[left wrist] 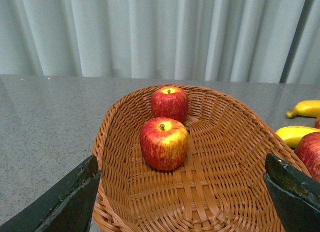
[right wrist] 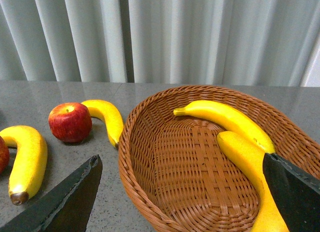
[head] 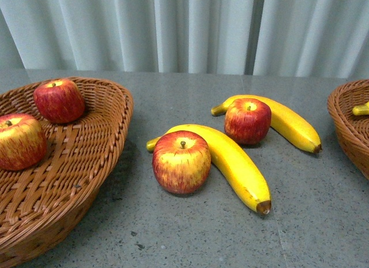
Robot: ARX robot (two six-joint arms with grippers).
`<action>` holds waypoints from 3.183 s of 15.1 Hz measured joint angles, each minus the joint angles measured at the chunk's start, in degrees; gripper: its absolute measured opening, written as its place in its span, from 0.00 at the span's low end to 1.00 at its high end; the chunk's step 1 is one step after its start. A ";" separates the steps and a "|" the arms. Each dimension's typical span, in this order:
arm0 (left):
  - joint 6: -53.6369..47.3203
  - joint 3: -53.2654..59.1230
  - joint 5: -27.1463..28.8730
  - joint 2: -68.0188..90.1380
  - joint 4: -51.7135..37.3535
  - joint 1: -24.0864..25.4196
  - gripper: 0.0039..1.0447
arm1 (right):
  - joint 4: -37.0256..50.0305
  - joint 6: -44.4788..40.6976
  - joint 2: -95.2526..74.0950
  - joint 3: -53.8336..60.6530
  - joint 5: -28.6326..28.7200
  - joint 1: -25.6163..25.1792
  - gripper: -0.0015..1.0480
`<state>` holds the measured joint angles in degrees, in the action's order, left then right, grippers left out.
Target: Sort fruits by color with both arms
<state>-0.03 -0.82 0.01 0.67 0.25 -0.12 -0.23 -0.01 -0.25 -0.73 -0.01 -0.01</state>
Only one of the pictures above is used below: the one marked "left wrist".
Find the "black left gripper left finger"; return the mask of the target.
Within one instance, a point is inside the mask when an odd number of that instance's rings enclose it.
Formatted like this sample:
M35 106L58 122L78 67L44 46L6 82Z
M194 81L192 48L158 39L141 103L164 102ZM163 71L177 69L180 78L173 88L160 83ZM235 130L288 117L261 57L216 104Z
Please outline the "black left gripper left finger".
M88 232L101 171L89 156L47 192L1 225L2 232Z

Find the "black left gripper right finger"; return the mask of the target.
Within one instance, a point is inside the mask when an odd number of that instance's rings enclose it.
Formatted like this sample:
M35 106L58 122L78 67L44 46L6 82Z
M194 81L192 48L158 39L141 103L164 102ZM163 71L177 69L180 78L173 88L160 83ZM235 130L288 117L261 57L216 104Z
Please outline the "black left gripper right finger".
M320 230L320 183L274 154L265 158L263 179L286 232Z

